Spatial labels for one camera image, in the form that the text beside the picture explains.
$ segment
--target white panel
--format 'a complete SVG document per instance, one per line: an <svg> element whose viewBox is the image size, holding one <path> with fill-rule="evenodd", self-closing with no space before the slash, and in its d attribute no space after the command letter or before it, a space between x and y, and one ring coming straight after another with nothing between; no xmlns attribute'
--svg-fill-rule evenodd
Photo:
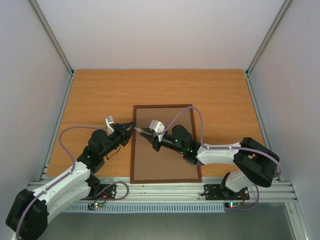
<svg viewBox="0 0 320 240"><path fill-rule="evenodd" d="M74 69L246 69L282 0L38 0Z"/></svg>
<svg viewBox="0 0 320 240"><path fill-rule="evenodd" d="M28 1L0 1L0 239L16 194L41 170L68 79Z"/></svg>
<svg viewBox="0 0 320 240"><path fill-rule="evenodd" d="M319 0L293 1L252 74L272 150L312 239L320 236L319 9Z"/></svg>

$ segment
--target black cable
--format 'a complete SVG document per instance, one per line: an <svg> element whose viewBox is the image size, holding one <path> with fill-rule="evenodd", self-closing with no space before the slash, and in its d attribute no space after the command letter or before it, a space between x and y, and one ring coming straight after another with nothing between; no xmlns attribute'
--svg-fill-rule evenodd
<svg viewBox="0 0 320 240"><path fill-rule="evenodd" d="M120 151L120 149L121 149L121 146L119 145L118 150L117 150L114 154L112 154L111 157L108 157L108 155L107 155L107 156L106 156L106 159L107 159L107 160L111 159L114 155L116 155L116 154Z"/></svg>

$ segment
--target ventilation grille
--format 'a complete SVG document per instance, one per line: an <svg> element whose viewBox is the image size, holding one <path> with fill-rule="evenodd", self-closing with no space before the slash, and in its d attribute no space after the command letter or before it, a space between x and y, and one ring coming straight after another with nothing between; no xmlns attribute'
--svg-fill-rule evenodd
<svg viewBox="0 0 320 240"><path fill-rule="evenodd" d="M94 210L87 203L75 203L65 213L224 213L223 203L106 203Z"/></svg>

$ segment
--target wood grain surface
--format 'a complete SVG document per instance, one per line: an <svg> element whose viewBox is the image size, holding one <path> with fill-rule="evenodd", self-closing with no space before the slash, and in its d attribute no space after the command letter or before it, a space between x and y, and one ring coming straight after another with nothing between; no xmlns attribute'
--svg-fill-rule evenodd
<svg viewBox="0 0 320 240"><path fill-rule="evenodd" d="M58 132L79 125L102 127L109 115L115 122L130 122L134 105L185 103L202 113L204 143L231 144L243 137L263 143L244 73L236 69L77 70ZM194 118L199 141L200 120L196 113ZM75 159L91 133L89 129L73 129L63 135L62 141ZM106 160L96 176L129 177L130 161L131 142ZM70 165L57 139L47 176L57 176ZM236 169L227 164L201 167L203 177L224 176Z"/></svg>

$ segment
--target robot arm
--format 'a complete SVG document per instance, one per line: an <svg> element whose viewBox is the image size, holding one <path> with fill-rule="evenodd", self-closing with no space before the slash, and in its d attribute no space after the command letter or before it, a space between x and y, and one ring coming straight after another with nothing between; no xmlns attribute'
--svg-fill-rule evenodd
<svg viewBox="0 0 320 240"><path fill-rule="evenodd" d="M19 192L13 202L5 223L14 231L27 206L44 192L30 207L22 221L19 236L24 240L36 240L48 224L64 209L85 198L94 197L100 189L100 180L94 176L105 164L104 157L120 145L125 146L131 138L136 123L116 123L106 118L109 135L103 129L95 130L88 146L73 166L58 177L33 191Z"/></svg>
<svg viewBox="0 0 320 240"><path fill-rule="evenodd" d="M147 139L157 152L161 147L172 149L182 154L183 159L191 165L219 163L236 165L239 168L235 172L228 172L220 184L221 195L226 200L252 184L265 188L271 186L277 165L263 155L241 148L264 152L277 161L279 157L252 138L245 137L241 142L228 145L201 145L193 140L192 135L182 125L174 126L172 134L163 133L164 130L165 126L160 121L153 120L149 128L141 130L140 135Z"/></svg>

